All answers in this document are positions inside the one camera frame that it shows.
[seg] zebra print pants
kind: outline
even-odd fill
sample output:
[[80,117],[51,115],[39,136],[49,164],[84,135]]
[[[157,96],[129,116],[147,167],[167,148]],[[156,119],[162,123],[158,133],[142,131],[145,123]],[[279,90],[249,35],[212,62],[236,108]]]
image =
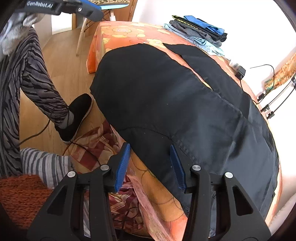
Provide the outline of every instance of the zebra print pants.
[[47,73],[33,28],[0,63],[0,177],[22,173],[20,149],[12,148],[20,139],[20,89],[54,124],[67,116],[68,105]]

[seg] metal screw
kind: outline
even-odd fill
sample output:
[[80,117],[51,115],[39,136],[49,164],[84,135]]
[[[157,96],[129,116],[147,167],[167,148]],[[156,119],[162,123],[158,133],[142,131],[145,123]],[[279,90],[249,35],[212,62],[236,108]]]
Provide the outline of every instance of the metal screw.
[[226,172],[225,177],[227,178],[233,178],[233,174],[231,172]]
[[108,165],[106,165],[106,164],[101,165],[101,170],[102,170],[102,171],[106,171],[106,170],[108,170],[108,169],[109,169],[109,166],[108,166]]
[[76,175],[76,173],[74,171],[70,171],[67,174],[68,177],[74,177],[75,175]]
[[201,167],[199,165],[193,165],[192,169],[195,170],[195,171],[200,171]]

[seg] orange floral tablecloth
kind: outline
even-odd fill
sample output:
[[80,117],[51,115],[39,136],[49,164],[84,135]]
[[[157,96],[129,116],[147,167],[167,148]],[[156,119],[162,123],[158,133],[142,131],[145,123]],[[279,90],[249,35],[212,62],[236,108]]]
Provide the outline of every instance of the orange floral tablecloth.
[[[158,25],[134,22],[101,22],[97,27],[89,50],[87,60],[88,72],[93,73],[96,71],[100,60],[106,52],[138,43],[149,44],[164,51],[172,59],[194,72],[179,55],[168,50],[163,45],[163,42],[167,44],[186,44],[194,46],[180,36],[164,30]],[[227,60],[219,56],[210,57],[240,86],[240,81],[235,77]],[[210,88],[196,72],[194,73]],[[247,92],[253,100],[256,100],[256,96],[244,81],[242,81],[242,86],[244,91]],[[113,133],[117,136],[119,147],[121,147],[124,140],[114,129]],[[163,184],[148,170],[133,151],[131,153],[127,176],[133,184],[140,203],[140,210],[146,229],[152,238],[156,241],[182,240],[187,217],[179,201],[175,199]],[[278,187],[275,191],[277,195],[274,198],[272,207],[266,218],[267,224],[269,224],[276,210],[276,204],[280,196],[279,189],[281,189],[280,172]]]

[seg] wooden chair leg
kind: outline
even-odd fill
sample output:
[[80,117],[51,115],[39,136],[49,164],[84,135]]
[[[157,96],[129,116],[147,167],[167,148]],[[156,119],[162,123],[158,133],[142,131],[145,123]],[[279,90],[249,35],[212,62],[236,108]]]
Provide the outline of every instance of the wooden chair leg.
[[81,46],[81,43],[83,40],[83,35],[84,35],[85,28],[86,28],[86,23],[87,23],[87,18],[85,18],[83,20],[82,28],[81,28],[79,39],[78,39],[77,49],[76,49],[76,56],[79,55],[79,49],[80,49],[80,46]]
[[113,9],[110,9],[110,21],[116,21]]

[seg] gray sock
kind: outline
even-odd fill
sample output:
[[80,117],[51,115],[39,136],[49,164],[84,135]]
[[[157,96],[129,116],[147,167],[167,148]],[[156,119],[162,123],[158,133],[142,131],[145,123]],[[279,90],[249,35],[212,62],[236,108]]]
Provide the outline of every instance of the gray sock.
[[74,114],[71,111],[69,111],[69,113],[66,115],[66,118],[58,125],[58,127],[61,129],[66,129],[69,125],[73,123],[73,121],[74,121]]

